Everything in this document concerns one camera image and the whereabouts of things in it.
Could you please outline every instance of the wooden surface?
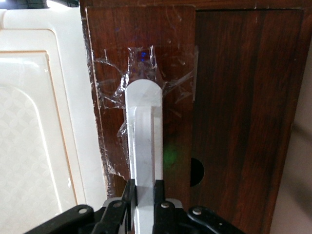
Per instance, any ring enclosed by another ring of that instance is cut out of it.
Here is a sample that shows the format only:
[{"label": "wooden surface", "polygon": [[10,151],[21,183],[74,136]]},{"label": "wooden surface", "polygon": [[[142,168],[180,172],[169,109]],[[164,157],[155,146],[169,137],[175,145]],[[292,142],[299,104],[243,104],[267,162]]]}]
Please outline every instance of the wooden surface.
[{"label": "wooden surface", "polygon": [[303,10],[196,14],[191,204],[248,234],[270,230],[311,31]]},{"label": "wooden surface", "polygon": [[[120,190],[118,184],[123,183],[112,174],[129,179],[127,159],[117,138],[124,113],[103,98],[104,94],[112,94],[118,88],[121,74],[125,74],[129,68],[128,47],[155,46],[157,79],[163,79],[164,82],[177,81],[192,71],[195,9],[191,6],[87,7],[85,16],[88,29],[85,35],[90,39],[89,52],[92,51],[89,57],[90,74],[92,83],[96,84],[93,85],[93,93],[96,93],[94,101],[99,140],[110,196],[115,196]],[[185,207],[189,206],[190,199],[192,83],[192,78],[181,83],[165,96],[163,102],[166,194],[167,197],[181,200]],[[181,177],[188,182],[179,183]]]},{"label": "wooden surface", "polygon": [[96,7],[190,4],[196,10],[311,8],[311,0],[89,0]]},{"label": "wooden surface", "polygon": [[[107,111],[99,105],[95,86],[98,76],[93,76],[95,67],[91,51],[98,53],[96,58],[103,56],[103,43],[107,41],[100,40],[114,34],[112,22],[116,23],[116,16],[109,19],[109,14],[106,14],[106,23],[103,24],[103,15],[96,11],[92,13],[96,16],[94,23],[99,25],[90,30],[91,39],[94,40],[93,45],[102,46],[94,50],[90,47],[84,7],[156,3],[194,4],[198,10],[213,9],[196,13],[199,63],[193,111],[192,156],[204,164],[205,174],[202,182],[191,188],[191,204],[214,209],[247,234],[269,234],[311,40],[311,1],[81,1],[102,152],[105,152],[104,146],[107,144],[116,149],[115,141],[110,137],[115,137],[115,131],[123,122],[123,113],[116,109]],[[266,10],[267,8],[289,9]],[[123,14],[123,19],[117,19],[123,25],[131,27],[133,22],[126,21],[132,19],[133,15],[127,14]],[[190,25],[189,27],[185,31],[192,32]],[[109,42],[120,43],[114,40],[110,39]],[[95,71],[100,71],[99,77],[102,77],[101,69],[95,68]],[[172,111],[170,106],[164,110],[164,141],[167,142],[164,145],[164,159],[167,162],[164,170],[166,183],[169,183],[167,197],[182,199],[184,204],[188,202],[189,196],[190,156],[179,156],[182,152],[185,155],[190,153],[192,126],[189,120],[192,118],[192,106],[185,105],[179,109],[179,113],[183,112],[186,106],[188,114],[184,113],[184,118],[177,117],[178,112],[175,109]],[[184,128],[177,127],[186,122],[188,124]],[[120,153],[121,150],[116,149],[115,159],[118,162],[125,161],[125,158],[118,158]],[[127,178],[125,168],[126,165],[123,164],[117,172]],[[104,169],[110,183],[109,194],[113,196],[120,193],[122,180],[113,176],[108,167]]]}]

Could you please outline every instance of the white plastic handle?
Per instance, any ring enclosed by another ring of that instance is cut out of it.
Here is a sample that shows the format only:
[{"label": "white plastic handle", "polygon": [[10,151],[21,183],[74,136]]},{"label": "white plastic handle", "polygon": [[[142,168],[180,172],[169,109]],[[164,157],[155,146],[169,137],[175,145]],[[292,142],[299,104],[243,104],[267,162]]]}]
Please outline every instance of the white plastic handle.
[{"label": "white plastic handle", "polygon": [[139,79],[125,91],[131,178],[136,181],[136,233],[152,234],[154,184],[162,179],[162,90]]}]

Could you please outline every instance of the circular hole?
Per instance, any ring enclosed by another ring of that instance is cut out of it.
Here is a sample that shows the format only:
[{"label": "circular hole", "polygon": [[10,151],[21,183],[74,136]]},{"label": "circular hole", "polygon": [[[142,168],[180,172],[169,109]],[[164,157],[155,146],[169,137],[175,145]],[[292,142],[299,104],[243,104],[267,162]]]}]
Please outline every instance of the circular hole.
[{"label": "circular hole", "polygon": [[205,174],[204,165],[196,158],[191,159],[191,187],[199,184]]},{"label": "circular hole", "polygon": [[79,213],[79,214],[84,214],[84,213],[86,213],[87,211],[88,211],[87,208],[82,208],[82,209],[78,210],[78,213]]}]

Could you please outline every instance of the screw head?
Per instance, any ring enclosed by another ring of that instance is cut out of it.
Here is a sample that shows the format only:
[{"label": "screw head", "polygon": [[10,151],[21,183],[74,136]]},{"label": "screw head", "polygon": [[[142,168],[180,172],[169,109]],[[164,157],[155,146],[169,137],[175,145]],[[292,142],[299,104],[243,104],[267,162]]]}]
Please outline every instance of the screw head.
[{"label": "screw head", "polygon": [[168,202],[163,202],[163,203],[161,204],[161,207],[162,207],[162,208],[168,208],[168,207],[169,207],[169,203],[168,203]]},{"label": "screw head", "polygon": [[114,208],[117,208],[117,207],[120,207],[122,205],[122,203],[121,203],[121,201],[119,201],[119,202],[116,202],[114,205],[113,205],[113,207]]},{"label": "screw head", "polygon": [[88,211],[87,208],[81,208],[80,210],[78,210],[78,213],[82,215],[82,214],[86,213],[87,211]]},{"label": "screw head", "polygon": [[201,210],[200,210],[200,208],[194,208],[193,210],[192,210],[192,212],[193,212],[193,214],[195,214],[195,215],[201,215]]}]

